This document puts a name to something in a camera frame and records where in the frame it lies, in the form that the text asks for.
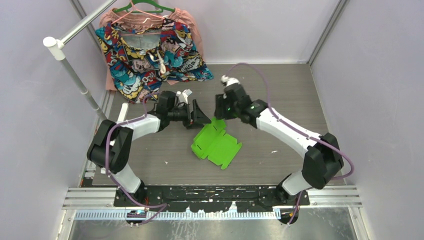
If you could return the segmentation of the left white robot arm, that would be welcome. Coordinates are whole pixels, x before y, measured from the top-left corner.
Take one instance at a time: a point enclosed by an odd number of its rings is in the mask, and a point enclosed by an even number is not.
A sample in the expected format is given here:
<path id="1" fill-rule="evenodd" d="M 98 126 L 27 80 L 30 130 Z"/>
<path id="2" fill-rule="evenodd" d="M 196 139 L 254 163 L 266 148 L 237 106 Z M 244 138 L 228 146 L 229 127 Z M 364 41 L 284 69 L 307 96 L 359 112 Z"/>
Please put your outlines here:
<path id="1" fill-rule="evenodd" d="M 132 142 L 149 134 L 164 130 L 170 122 L 181 122 L 190 129 L 202 128 L 211 120 L 200 109 L 196 100 L 189 102 L 189 89 L 182 92 L 159 93 L 152 110 L 132 120 L 115 122 L 103 120 L 87 150 L 88 160 L 104 168 L 125 192 L 126 200 L 141 206 L 146 200 L 144 182 L 129 166 Z"/>

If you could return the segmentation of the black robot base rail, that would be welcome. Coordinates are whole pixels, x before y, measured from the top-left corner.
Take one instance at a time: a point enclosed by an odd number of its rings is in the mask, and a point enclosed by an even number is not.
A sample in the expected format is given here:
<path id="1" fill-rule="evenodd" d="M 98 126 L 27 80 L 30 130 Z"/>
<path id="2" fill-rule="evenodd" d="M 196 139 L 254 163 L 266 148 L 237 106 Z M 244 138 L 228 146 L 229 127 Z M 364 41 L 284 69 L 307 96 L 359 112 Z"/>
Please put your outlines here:
<path id="1" fill-rule="evenodd" d="M 278 198 L 274 185 L 147 185 L 138 202 L 156 206 L 167 204 L 168 212 L 228 212 L 235 204 L 238 213 L 270 212 L 273 207 L 291 209 L 297 198 Z"/>

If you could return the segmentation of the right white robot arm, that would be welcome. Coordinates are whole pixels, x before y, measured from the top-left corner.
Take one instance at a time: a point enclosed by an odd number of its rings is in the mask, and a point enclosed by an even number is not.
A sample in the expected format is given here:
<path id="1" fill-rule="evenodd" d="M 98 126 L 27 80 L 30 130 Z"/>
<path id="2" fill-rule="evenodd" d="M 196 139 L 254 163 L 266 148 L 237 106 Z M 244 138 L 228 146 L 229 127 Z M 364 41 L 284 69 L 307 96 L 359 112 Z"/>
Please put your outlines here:
<path id="1" fill-rule="evenodd" d="M 283 205 L 291 205 L 301 191 L 323 189 L 344 166 L 334 135 L 329 132 L 320 135 L 300 127 L 267 102 L 251 100 L 239 83 L 229 85 L 223 93 L 215 95 L 214 116 L 219 120 L 238 118 L 276 137 L 302 157 L 301 170 L 289 174 L 276 186 L 277 198 Z"/>

